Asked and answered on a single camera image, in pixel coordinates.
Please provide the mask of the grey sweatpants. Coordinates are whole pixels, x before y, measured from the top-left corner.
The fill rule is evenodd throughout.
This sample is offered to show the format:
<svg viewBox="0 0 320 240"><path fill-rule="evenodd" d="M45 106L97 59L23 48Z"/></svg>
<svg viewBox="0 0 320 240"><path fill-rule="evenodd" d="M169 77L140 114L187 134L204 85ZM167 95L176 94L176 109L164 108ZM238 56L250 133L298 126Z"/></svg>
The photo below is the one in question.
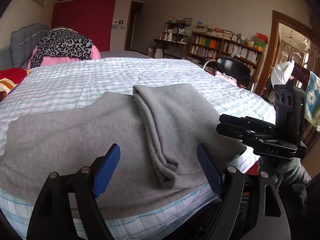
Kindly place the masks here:
<svg viewBox="0 0 320 240"><path fill-rule="evenodd" d="M34 202L50 172L74 173L117 144L120 162L99 206L157 209L206 182L199 144L225 162L245 152L240 141L217 134L218 122L190 84L136 85L132 95L106 92L84 108L21 116L8 127L1 189Z"/></svg>

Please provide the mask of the black chair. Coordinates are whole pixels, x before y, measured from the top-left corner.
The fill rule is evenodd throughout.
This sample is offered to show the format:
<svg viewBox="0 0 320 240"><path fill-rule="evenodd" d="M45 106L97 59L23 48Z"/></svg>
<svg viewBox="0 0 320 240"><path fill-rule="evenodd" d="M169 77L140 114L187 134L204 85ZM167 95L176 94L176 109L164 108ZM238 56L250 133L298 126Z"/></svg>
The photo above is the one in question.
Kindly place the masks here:
<svg viewBox="0 0 320 240"><path fill-rule="evenodd" d="M226 74L227 76L234 78L238 87L245 88L247 90L251 90L253 88L255 79L253 75L251 75L251 70L246 65L236 61L235 59L219 57L217 60L207 60L203 65L203 69L208 70L209 67L213 67L215 72L219 71L222 74Z"/></svg>

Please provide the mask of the white cloth on chair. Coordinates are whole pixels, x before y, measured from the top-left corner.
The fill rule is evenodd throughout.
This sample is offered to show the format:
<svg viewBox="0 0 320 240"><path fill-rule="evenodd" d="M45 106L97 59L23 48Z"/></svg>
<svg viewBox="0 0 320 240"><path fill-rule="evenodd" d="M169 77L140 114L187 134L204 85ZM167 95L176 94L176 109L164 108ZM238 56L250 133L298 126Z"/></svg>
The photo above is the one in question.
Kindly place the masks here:
<svg viewBox="0 0 320 240"><path fill-rule="evenodd" d="M217 78L219 78L221 80L224 80L224 81L230 83L231 85L233 85L235 87L238 86L237 80L235 78L231 77L231 76L226 75L225 73L221 73L219 71L216 71L215 72L215 77L217 77Z"/></svg>

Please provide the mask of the white cap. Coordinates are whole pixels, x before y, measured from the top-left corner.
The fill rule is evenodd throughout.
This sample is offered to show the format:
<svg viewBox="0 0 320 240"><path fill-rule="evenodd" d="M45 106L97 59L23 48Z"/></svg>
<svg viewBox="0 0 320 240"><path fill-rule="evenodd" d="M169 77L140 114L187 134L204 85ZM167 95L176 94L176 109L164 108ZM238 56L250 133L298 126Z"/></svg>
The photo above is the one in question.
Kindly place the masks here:
<svg viewBox="0 0 320 240"><path fill-rule="evenodd" d="M290 61L279 63L274 66L271 73L272 86L285 85L291 77L294 66L295 65Z"/></svg>

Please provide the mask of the wooden bookshelf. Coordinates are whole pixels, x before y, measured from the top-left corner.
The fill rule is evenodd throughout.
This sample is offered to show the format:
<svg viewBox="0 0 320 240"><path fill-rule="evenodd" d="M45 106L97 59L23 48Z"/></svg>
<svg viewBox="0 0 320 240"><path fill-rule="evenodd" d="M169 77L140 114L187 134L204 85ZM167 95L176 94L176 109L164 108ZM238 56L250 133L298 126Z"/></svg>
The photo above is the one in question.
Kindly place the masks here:
<svg viewBox="0 0 320 240"><path fill-rule="evenodd" d="M233 58L255 73L261 65L263 52L232 40L193 31L188 56L202 61L217 60L219 57Z"/></svg>

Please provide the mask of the dark wooden desk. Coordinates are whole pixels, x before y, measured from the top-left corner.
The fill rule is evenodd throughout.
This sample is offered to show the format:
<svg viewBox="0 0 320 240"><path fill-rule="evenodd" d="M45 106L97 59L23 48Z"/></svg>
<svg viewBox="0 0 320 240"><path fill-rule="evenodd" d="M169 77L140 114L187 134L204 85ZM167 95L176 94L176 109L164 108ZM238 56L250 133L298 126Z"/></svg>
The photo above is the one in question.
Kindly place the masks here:
<svg viewBox="0 0 320 240"><path fill-rule="evenodd" d="M154 43L155 43L155 48L153 50L153 55L152 57L155 59L156 58L156 53L157 50L160 49L162 51L162 58L165 58L165 55L168 55L170 57L173 57L174 59L183 59L185 52L188 49L189 44L187 43L181 43L181 42L174 42L174 41L168 41L168 40L161 40L159 38L154 38L153 39ZM181 48L181 52L179 56L175 56L172 54L168 54L165 52L166 49L170 48L170 47L177 47L177 48Z"/></svg>

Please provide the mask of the desk top shelf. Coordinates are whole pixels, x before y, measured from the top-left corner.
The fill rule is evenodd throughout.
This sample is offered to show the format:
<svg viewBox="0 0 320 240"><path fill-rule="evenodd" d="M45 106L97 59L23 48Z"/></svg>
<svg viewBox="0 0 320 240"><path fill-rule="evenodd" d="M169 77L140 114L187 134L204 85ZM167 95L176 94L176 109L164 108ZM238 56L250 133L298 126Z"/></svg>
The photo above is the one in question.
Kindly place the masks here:
<svg viewBox="0 0 320 240"><path fill-rule="evenodd" d="M189 41L189 27L192 24L192 18L183 18L178 20L170 18L165 22L164 39L170 42L186 44Z"/></svg>

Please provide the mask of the plaid bed sheet mattress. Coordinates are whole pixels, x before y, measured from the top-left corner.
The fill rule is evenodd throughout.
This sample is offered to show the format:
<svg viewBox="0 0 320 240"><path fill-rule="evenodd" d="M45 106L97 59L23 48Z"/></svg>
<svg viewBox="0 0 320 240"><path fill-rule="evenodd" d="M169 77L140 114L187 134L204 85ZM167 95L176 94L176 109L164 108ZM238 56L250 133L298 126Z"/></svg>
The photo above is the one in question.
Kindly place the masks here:
<svg viewBox="0 0 320 240"><path fill-rule="evenodd" d="M221 114L273 123L276 113L260 96L214 77L185 60L109 57L35 68L1 102L1 146L9 123L20 116L85 107L105 92L132 94L134 85L193 85ZM159 209L108 220L116 239L162 239L214 200L204 185Z"/></svg>

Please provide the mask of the red patterned pillow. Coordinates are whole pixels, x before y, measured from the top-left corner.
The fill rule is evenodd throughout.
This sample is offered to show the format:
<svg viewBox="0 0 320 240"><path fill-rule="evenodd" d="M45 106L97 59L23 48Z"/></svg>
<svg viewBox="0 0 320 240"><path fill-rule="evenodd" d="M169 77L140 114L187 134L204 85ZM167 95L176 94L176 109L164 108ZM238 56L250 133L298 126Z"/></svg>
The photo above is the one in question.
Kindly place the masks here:
<svg viewBox="0 0 320 240"><path fill-rule="evenodd" d="M0 101L2 101L10 92L13 91L24 78L31 73L31 70L23 68L9 68L0 71Z"/></svg>

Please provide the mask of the pink blanket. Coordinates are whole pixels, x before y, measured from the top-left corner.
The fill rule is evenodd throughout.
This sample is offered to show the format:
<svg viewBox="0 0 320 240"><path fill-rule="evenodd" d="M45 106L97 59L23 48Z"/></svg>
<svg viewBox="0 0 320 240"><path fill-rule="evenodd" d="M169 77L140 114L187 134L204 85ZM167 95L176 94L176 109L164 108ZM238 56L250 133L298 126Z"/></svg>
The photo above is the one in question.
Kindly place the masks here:
<svg viewBox="0 0 320 240"><path fill-rule="evenodd" d="M91 57L90 57L89 60L95 60L95 59L101 59L101 55L100 55L100 51L98 50L98 48L93 44L92 53L91 53ZM29 62L28 62L28 67L27 67L28 69L32 69L30 67L30 60L31 60L31 58L29 59ZM76 62L76 61L85 61L85 60L81 60L81 59L78 59L78 58L69 58L69 57L50 57L50 56L46 56L46 57L44 57L43 62L41 63L41 67L42 66L55 65L55 64L61 64L61 63Z"/></svg>

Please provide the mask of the red wardrobe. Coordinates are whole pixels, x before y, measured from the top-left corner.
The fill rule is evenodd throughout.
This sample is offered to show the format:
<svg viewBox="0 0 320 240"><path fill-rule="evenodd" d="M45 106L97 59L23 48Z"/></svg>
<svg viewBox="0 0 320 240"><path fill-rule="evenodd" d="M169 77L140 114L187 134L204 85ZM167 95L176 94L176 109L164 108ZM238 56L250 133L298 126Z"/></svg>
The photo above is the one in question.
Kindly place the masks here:
<svg viewBox="0 0 320 240"><path fill-rule="evenodd" d="M58 0L51 28L74 29L102 52L124 50L131 5L132 0Z"/></svg>

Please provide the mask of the leopard print garment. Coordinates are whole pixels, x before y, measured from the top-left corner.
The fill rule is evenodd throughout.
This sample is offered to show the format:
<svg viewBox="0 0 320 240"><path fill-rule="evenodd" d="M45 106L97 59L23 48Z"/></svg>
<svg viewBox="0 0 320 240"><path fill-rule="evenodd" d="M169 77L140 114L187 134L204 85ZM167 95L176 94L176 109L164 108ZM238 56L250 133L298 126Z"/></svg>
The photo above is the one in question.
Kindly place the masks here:
<svg viewBox="0 0 320 240"><path fill-rule="evenodd" d="M31 57L30 67L41 66L44 57L69 57L89 60L93 42L72 29L60 28L48 31L36 45L36 51Z"/></svg>

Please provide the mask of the grey padded headboard cushion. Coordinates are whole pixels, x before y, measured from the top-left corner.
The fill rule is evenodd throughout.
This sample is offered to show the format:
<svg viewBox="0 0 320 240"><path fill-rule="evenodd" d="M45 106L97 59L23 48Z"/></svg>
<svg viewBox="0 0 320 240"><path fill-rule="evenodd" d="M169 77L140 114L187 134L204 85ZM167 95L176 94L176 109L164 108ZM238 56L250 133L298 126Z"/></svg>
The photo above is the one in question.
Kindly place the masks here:
<svg viewBox="0 0 320 240"><path fill-rule="evenodd" d="M35 23L11 33L10 46L1 49L1 70L13 67L27 69L37 43L51 28Z"/></svg>

